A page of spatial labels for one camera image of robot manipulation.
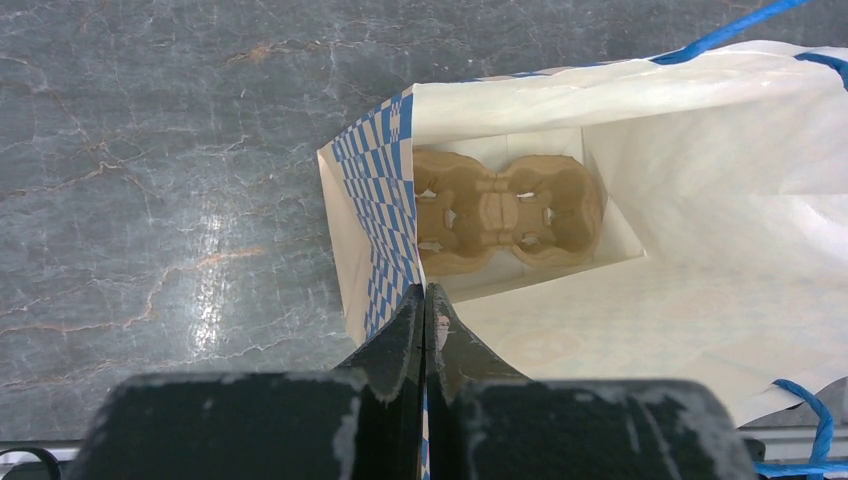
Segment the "printed paper takeout bag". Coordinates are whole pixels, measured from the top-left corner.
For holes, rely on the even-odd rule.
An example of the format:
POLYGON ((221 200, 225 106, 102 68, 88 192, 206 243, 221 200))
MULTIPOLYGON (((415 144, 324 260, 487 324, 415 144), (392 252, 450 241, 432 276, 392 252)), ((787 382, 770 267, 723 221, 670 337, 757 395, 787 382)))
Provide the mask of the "printed paper takeout bag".
POLYGON ((410 479, 830 479, 847 51, 738 42, 415 84, 317 153, 410 479))

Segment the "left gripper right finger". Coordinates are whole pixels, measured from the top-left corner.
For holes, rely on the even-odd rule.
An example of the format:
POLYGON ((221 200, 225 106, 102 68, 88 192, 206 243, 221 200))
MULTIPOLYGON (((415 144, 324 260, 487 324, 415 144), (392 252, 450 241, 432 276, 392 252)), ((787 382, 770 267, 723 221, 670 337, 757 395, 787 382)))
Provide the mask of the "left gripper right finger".
POLYGON ((486 433, 479 388, 528 378, 460 320, 444 288, 435 283, 425 291, 425 347, 430 477, 475 479, 472 454, 486 433))

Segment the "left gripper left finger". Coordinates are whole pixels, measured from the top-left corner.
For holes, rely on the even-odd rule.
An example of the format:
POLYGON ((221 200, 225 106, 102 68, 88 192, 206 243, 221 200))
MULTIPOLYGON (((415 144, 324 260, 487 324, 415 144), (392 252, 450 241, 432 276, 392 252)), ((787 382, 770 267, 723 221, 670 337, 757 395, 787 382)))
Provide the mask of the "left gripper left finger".
POLYGON ((424 288, 407 288, 390 320, 337 367, 362 373, 353 479, 421 473, 424 288))

